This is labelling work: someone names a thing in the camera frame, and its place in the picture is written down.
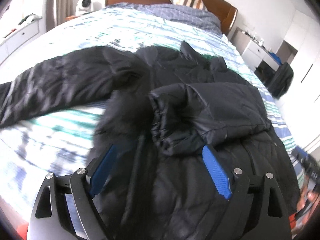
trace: drawer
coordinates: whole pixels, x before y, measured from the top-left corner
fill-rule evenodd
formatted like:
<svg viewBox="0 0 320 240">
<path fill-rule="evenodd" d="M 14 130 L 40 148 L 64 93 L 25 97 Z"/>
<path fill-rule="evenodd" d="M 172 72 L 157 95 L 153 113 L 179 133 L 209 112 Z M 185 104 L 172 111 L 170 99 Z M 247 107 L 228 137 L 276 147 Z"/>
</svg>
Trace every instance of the drawer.
<svg viewBox="0 0 320 240">
<path fill-rule="evenodd" d="M 7 44 L 0 45 L 0 65 L 8 57 Z"/>
<path fill-rule="evenodd" d="M 268 53 L 266 53 L 266 55 L 263 57 L 263 61 L 275 71 L 277 71 L 277 69 L 279 68 L 279 64 Z"/>
<path fill-rule="evenodd" d="M 38 21 L 34 21 L 21 30 L 18 30 L 18 32 L 12 35 L 6 42 L 9 55 L 38 33 Z"/>
<path fill-rule="evenodd" d="M 262 59 L 259 58 L 256 54 L 254 54 L 251 50 L 245 49 L 243 54 L 241 55 L 244 63 L 252 70 L 255 71 L 256 67 L 259 66 Z"/>
<path fill-rule="evenodd" d="M 252 40 L 249 42 L 247 48 L 261 59 L 263 59 L 263 57 L 267 54 L 258 44 L 256 44 Z"/>
</svg>

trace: striped bedsheet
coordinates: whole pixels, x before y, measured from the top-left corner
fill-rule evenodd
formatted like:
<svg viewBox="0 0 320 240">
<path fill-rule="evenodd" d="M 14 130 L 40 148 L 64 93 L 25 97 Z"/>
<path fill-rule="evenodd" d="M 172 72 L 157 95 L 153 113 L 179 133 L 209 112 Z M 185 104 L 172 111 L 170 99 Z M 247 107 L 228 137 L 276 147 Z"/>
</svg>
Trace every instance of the striped bedsheet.
<svg viewBox="0 0 320 240">
<path fill-rule="evenodd" d="M 219 38 L 213 33 L 140 11 L 102 9 L 63 23 L 27 45 L 0 70 L 0 81 L 12 80 L 38 62 L 78 49 L 97 45 L 132 52 L 151 45 L 179 49 L 183 40 L 201 54 L 224 57 L 228 68 L 258 88 L 268 118 L 291 157 L 295 142 L 273 98 L 226 36 Z M 23 219 L 29 220 L 47 172 L 66 175 L 85 165 L 95 125 L 105 107 L 105 101 L 95 102 L 0 130 L 0 196 Z M 303 171 L 293 158 L 292 162 L 301 185 Z"/>
</svg>

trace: striped pillow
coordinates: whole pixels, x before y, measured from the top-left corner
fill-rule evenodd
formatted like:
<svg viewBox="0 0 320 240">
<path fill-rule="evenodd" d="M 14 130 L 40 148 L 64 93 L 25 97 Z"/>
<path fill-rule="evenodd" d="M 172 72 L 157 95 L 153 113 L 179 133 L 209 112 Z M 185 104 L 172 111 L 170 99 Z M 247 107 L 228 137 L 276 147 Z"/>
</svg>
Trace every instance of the striped pillow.
<svg viewBox="0 0 320 240">
<path fill-rule="evenodd" d="M 192 7 L 194 9 L 200 9 L 207 11 L 207 8 L 205 7 L 202 0 L 170 0 L 172 4 L 175 5 L 185 5 Z"/>
</svg>

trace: white nightstand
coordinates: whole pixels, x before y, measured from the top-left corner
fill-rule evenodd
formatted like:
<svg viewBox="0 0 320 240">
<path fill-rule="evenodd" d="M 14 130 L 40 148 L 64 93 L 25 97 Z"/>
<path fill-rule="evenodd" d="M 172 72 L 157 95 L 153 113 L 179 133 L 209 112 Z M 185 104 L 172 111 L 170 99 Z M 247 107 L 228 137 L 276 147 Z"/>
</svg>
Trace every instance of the white nightstand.
<svg viewBox="0 0 320 240">
<path fill-rule="evenodd" d="M 21 48 L 39 34 L 39 20 L 41 19 L 39 18 L 31 23 L 20 25 L 17 27 L 17 30 L 6 38 L 0 39 L 0 65 L 18 48 Z"/>
<path fill-rule="evenodd" d="M 252 71 L 256 70 L 262 60 L 274 70 L 278 69 L 279 64 L 271 57 L 268 51 L 260 47 L 248 35 L 242 33 L 240 29 L 236 30 L 231 43 L 236 46 L 244 62 Z"/>
</svg>

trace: white fan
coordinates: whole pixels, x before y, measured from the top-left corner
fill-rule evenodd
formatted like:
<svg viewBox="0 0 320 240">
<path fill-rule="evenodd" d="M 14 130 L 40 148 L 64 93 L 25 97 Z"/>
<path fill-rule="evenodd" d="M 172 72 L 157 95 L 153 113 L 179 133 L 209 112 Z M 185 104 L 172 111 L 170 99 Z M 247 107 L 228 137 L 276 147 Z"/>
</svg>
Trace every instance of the white fan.
<svg viewBox="0 0 320 240">
<path fill-rule="evenodd" d="M 79 0 L 76 6 L 76 16 L 81 16 L 84 13 L 92 12 L 93 6 L 91 0 Z"/>
</svg>

